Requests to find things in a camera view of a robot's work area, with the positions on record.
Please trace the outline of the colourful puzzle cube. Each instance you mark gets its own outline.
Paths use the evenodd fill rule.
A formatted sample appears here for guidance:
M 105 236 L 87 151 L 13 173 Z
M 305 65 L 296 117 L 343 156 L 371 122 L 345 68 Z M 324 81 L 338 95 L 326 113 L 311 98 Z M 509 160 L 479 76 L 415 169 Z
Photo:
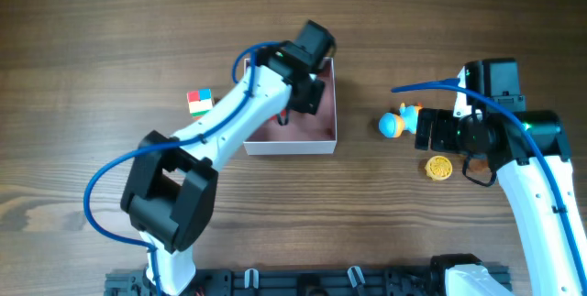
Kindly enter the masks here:
M 215 104 L 210 89 L 190 91 L 186 95 L 189 113 L 194 120 L 202 118 Z

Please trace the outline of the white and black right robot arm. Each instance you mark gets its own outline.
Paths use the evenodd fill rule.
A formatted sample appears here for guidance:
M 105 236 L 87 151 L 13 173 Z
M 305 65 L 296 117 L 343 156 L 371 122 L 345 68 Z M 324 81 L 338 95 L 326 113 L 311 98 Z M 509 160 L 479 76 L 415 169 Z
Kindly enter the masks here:
M 458 76 L 405 86 L 456 93 L 452 110 L 423 109 L 415 147 L 486 159 L 515 216 L 532 291 L 586 292 L 586 234 L 575 200 L 570 144 L 558 115 L 529 111 L 515 59 L 476 60 Z

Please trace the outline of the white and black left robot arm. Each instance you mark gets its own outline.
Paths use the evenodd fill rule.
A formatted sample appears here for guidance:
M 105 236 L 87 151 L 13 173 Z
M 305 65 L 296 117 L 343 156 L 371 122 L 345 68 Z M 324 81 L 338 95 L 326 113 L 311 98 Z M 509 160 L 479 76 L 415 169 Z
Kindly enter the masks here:
M 317 75 L 337 44 L 308 21 L 293 41 L 251 47 L 235 87 L 191 125 L 166 137 L 147 134 L 133 156 L 120 207 L 150 249 L 146 277 L 162 295 L 179 295 L 195 276 L 193 244 L 215 206 L 220 171 L 281 111 L 313 115 L 325 85 Z

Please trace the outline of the blue and orange toy figure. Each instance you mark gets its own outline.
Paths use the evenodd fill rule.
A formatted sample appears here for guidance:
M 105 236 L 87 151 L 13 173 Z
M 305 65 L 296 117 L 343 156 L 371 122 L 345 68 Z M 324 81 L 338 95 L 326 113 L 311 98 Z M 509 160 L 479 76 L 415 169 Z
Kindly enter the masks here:
M 398 113 L 385 113 L 379 121 L 378 128 L 387 138 L 397 138 L 408 131 L 411 134 L 416 133 L 417 120 L 421 104 L 406 106 L 401 103 Z

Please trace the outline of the white box with pink interior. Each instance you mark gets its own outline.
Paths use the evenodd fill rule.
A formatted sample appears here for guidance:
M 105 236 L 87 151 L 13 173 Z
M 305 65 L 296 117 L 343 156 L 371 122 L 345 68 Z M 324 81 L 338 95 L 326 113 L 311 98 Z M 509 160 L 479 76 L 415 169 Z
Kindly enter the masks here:
M 325 83 L 315 115 L 291 111 L 288 124 L 267 120 L 243 143 L 248 155 L 333 154 L 338 142 L 336 74 L 333 58 L 325 59 L 317 79 Z

